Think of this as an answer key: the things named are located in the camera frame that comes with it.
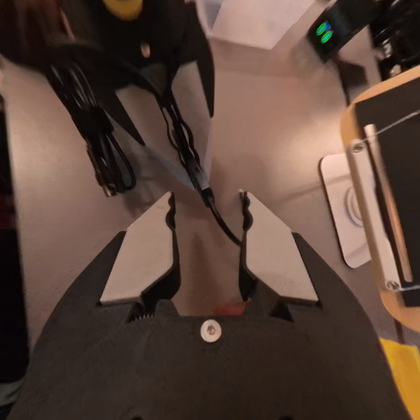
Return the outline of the grey usb hub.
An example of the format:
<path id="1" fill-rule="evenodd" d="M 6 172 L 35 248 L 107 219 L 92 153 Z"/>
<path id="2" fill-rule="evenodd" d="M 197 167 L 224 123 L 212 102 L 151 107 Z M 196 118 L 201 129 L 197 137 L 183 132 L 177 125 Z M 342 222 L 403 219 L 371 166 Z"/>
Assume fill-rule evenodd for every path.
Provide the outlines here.
<path id="1" fill-rule="evenodd" d="M 195 159 L 186 159 L 186 171 L 195 190 L 199 194 L 202 195 L 204 191 L 210 188 L 206 173 Z"/>

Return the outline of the black smartwatch green display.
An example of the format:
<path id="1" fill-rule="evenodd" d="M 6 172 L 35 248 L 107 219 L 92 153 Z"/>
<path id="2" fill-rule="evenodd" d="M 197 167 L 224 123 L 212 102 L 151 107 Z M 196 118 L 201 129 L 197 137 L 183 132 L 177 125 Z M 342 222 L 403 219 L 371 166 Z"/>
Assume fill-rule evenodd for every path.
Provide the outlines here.
<path id="1" fill-rule="evenodd" d="M 344 3 L 326 8 L 306 33 L 306 39 L 322 63 L 332 59 L 366 23 Z"/>

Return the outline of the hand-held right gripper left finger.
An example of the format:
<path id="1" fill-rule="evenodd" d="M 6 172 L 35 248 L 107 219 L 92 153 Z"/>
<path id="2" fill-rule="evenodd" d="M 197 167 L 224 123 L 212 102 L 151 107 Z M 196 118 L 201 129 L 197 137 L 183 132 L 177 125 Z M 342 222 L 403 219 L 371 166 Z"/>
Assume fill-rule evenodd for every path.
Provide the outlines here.
<path id="1" fill-rule="evenodd" d="M 181 286 L 175 195 L 164 194 L 126 230 L 101 304 L 155 304 Z"/>

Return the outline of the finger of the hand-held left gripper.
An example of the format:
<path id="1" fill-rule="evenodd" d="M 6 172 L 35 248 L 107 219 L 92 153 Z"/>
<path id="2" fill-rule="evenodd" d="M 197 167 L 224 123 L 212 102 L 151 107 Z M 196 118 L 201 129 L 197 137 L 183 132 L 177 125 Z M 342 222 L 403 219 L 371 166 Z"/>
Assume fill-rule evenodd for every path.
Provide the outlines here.
<path id="1" fill-rule="evenodd" d="M 170 128 L 172 128 L 172 124 L 167 113 L 162 114 L 155 96 L 139 87 L 121 88 L 116 91 L 116 94 L 151 154 L 178 181 L 194 190 L 194 186 L 168 138 L 166 123 L 169 123 Z"/>
<path id="2" fill-rule="evenodd" d="M 194 148 L 207 178 L 212 162 L 212 118 L 196 62 L 179 67 L 172 81 L 172 93 L 183 121 L 192 131 Z"/>

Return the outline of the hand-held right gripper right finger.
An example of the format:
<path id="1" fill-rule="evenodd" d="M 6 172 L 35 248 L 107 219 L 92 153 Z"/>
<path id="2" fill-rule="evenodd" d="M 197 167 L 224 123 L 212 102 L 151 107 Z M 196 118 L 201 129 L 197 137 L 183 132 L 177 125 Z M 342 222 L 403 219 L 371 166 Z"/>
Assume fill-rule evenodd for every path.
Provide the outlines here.
<path id="1" fill-rule="evenodd" d="M 240 191 L 244 213 L 243 268 L 286 301 L 319 302 L 292 230 L 248 191 Z"/>

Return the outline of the yellow plastic bin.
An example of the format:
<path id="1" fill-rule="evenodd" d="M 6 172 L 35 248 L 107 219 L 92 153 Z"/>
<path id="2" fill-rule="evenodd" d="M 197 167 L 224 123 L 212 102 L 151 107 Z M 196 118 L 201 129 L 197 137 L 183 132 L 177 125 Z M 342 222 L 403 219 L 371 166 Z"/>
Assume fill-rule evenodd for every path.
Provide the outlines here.
<path id="1" fill-rule="evenodd" d="M 388 364 L 410 417 L 420 418 L 420 354 L 416 346 L 380 339 Z"/>

